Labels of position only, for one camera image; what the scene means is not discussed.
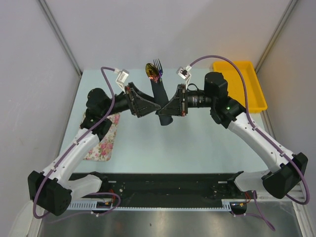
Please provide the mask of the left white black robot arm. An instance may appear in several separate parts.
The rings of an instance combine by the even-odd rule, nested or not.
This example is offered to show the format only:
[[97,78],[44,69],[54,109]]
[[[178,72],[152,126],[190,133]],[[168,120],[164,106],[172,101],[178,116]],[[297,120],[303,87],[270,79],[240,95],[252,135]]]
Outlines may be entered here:
[[130,82],[121,92],[109,97],[101,88],[89,91],[85,118],[71,144],[42,172],[32,171],[28,176],[30,199],[33,201],[33,215],[41,216],[36,208],[41,207],[55,216],[63,214],[71,201],[86,195],[96,194],[102,198],[108,194],[109,185],[96,172],[85,177],[70,180],[71,175],[84,157],[98,145],[109,132],[112,114],[129,110],[139,118],[160,109],[157,100]]

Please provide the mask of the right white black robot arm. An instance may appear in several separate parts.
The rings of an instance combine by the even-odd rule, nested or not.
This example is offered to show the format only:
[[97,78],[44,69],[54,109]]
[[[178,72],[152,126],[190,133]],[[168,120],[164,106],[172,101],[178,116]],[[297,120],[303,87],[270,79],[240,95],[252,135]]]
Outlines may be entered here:
[[162,107],[156,98],[141,92],[131,82],[125,92],[132,114],[139,118],[153,111],[165,117],[184,117],[189,108],[210,108],[210,115],[217,124],[240,137],[268,169],[236,173],[228,185],[231,197],[239,198],[245,191],[263,190],[282,199],[288,197],[299,182],[303,183],[306,195],[309,195],[304,178],[308,158],[303,153],[294,154],[263,131],[247,108],[228,95],[228,82],[221,73],[207,73],[203,90],[189,90],[187,85],[179,84],[174,96]]

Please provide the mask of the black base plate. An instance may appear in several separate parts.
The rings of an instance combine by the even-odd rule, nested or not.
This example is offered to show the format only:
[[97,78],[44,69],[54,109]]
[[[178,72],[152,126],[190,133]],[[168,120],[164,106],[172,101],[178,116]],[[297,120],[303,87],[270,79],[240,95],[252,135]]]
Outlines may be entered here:
[[212,208],[222,200],[247,202],[252,191],[240,191],[234,173],[141,174],[102,173],[99,198],[112,190],[121,198],[121,207],[131,208]]

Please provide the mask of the iridescent rainbow fork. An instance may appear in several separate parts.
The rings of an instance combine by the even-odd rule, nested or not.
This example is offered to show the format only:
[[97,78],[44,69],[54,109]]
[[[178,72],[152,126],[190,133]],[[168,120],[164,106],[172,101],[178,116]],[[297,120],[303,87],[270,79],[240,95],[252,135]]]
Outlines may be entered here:
[[162,65],[161,65],[161,62],[159,59],[154,59],[153,60],[153,63],[154,63],[154,66],[157,68],[158,70],[158,73],[159,73],[159,77],[161,78],[162,75],[163,75],[163,68],[162,68]]

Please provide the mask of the yellow plastic bin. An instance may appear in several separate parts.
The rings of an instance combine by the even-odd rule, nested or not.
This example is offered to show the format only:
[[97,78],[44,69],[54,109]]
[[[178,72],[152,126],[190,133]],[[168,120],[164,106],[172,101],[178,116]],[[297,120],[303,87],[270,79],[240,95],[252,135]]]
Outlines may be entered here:
[[237,70],[228,62],[216,61],[213,63],[213,71],[222,73],[228,82],[228,95],[245,106],[245,98],[248,101],[250,113],[260,113],[268,108],[259,80],[250,61],[234,61],[240,70],[247,95],[244,94],[243,84]]

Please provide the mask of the floral pattern tray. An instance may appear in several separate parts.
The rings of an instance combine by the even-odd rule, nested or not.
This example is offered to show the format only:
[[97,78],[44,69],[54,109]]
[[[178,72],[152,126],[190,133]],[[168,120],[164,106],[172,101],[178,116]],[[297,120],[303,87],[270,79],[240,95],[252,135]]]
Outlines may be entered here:
[[112,122],[109,131],[101,140],[101,142],[99,142],[98,145],[96,145],[87,153],[87,155],[83,158],[84,160],[107,162],[111,159],[114,141],[117,135],[120,114],[110,115],[108,116],[108,119]]

